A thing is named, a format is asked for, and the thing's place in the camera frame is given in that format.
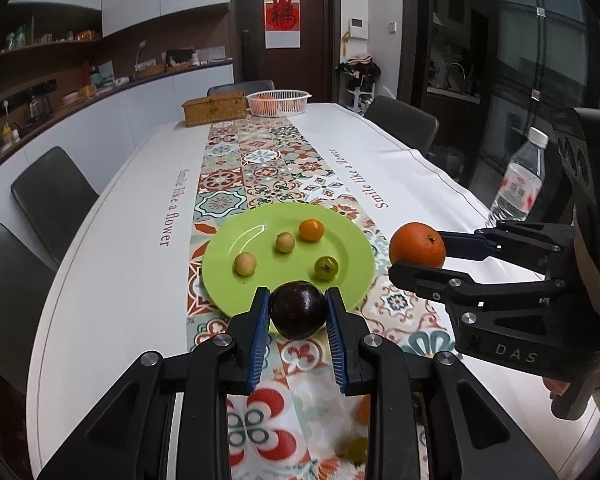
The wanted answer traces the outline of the person's right hand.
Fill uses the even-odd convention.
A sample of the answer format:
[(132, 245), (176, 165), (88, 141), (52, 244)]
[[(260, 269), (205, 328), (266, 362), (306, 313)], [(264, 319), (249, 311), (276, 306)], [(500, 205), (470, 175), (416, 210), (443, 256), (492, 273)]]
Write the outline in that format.
[(543, 377), (542, 383), (550, 393), (552, 400), (558, 398), (558, 396), (563, 396), (571, 386), (570, 382), (563, 382), (562, 380), (548, 377)]

